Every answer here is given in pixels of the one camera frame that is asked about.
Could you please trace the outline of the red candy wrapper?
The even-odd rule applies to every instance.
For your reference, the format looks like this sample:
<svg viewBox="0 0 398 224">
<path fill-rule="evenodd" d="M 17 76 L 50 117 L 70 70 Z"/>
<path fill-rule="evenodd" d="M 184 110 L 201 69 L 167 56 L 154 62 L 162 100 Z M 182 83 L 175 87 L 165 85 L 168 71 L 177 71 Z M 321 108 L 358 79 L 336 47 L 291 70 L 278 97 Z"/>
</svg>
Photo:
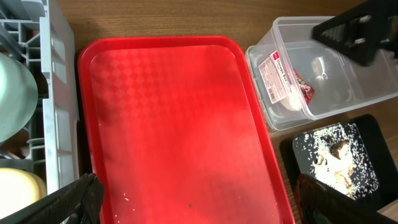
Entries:
<svg viewBox="0 0 398 224">
<path fill-rule="evenodd" d="M 311 87 L 296 71 L 296 69 L 294 69 L 294 73 L 295 73 L 295 77 L 296 80 L 298 82 L 298 86 L 300 89 L 300 93 L 303 96 L 305 102 L 307 105 L 310 104 L 313 95 L 315 93 L 315 90 L 313 89 L 313 87 Z"/>
</svg>

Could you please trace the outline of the white napkin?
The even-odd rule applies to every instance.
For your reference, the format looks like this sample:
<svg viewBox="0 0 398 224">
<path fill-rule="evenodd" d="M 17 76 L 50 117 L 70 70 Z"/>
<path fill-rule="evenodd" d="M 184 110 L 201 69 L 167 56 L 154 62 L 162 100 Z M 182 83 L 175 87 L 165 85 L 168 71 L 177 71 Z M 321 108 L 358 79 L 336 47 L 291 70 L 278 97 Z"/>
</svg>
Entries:
<svg viewBox="0 0 398 224">
<path fill-rule="evenodd" d="M 289 94 L 280 102 L 290 111 L 300 111 L 302 109 L 302 102 L 298 93 Z"/>
</svg>

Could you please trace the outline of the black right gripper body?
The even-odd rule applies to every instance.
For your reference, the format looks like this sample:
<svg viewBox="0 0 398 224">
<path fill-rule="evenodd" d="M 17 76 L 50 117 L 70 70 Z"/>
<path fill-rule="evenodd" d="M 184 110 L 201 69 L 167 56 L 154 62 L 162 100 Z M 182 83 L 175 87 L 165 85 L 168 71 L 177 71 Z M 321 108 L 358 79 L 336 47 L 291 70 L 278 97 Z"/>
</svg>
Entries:
<svg viewBox="0 0 398 224">
<path fill-rule="evenodd" d="M 312 29 L 312 39 L 368 67 L 379 50 L 397 62 L 397 0 L 367 0 Z"/>
</svg>

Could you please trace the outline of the yellow plastic cup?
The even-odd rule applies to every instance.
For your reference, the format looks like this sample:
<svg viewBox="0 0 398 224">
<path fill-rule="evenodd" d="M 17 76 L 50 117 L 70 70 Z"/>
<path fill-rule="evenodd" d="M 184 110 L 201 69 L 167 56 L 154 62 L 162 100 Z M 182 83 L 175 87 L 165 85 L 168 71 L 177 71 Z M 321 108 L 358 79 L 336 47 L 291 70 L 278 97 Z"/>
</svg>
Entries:
<svg viewBox="0 0 398 224">
<path fill-rule="evenodd" d="M 45 182 L 20 169 L 1 168 L 1 219 L 47 196 Z"/>
</svg>

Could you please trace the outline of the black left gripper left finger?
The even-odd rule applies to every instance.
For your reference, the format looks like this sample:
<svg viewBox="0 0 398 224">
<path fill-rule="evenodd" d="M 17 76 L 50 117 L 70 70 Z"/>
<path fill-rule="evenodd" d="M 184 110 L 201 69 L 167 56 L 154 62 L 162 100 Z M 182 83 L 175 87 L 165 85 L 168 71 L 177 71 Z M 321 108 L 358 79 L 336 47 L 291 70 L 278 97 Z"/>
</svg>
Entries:
<svg viewBox="0 0 398 224">
<path fill-rule="evenodd" d="M 96 174 L 84 174 L 67 186 L 1 219 L 1 223 L 97 224 L 103 202 L 104 185 Z"/>
</svg>

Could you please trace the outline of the green bowl with food scraps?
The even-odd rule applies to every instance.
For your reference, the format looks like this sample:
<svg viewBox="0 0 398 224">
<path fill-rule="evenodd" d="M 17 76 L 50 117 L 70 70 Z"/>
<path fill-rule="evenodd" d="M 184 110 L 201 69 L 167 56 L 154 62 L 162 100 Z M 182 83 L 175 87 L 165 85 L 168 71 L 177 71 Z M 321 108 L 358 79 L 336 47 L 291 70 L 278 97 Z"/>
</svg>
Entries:
<svg viewBox="0 0 398 224">
<path fill-rule="evenodd" d="M 38 102 L 33 74 L 19 61 L 1 54 L 1 141 L 19 132 L 31 119 Z"/>
</svg>

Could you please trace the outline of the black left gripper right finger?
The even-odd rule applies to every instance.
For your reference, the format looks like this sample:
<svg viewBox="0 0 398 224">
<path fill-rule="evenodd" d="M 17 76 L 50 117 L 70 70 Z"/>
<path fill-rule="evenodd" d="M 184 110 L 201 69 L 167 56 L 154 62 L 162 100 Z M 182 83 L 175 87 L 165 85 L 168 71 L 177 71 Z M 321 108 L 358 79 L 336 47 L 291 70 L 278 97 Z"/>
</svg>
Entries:
<svg viewBox="0 0 398 224">
<path fill-rule="evenodd" d="M 307 174 L 298 176 L 295 202 L 302 223 L 397 224 Z"/>
</svg>

